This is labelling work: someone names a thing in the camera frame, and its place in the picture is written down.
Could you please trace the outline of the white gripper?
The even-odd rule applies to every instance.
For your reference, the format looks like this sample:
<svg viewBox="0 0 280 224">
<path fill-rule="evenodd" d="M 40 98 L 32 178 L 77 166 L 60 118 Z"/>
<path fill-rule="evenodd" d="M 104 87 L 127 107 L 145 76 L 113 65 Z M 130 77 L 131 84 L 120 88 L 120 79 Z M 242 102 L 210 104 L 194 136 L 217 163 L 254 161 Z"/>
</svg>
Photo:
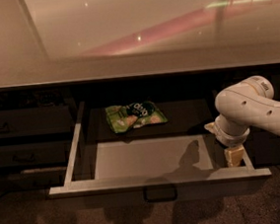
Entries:
<svg viewBox="0 0 280 224">
<path fill-rule="evenodd" d="M 229 147 L 224 149 L 227 165 L 231 168 L 240 166 L 245 151 L 243 143 L 249 136 L 249 127 L 219 115 L 214 122 L 205 124 L 204 128 L 211 133 L 214 132 L 217 140 Z"/>
</svg>

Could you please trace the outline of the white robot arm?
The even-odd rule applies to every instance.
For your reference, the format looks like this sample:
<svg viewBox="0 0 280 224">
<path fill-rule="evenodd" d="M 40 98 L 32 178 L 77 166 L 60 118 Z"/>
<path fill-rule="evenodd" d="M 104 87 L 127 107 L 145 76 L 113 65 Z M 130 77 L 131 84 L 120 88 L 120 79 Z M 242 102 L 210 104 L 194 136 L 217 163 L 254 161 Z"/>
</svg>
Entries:
<svg viewBox="0 0 280 224">
<path fill-rule="evenodd" d="M 263 76 L 251 76 L 223 89 L 214 104 L 219 115 L 205 128 L 224 149 L 227 165 L 239 166 L 251 126 L 280 136 L 280 102 L 273 100 L 272 84 Z"/>
</svg>

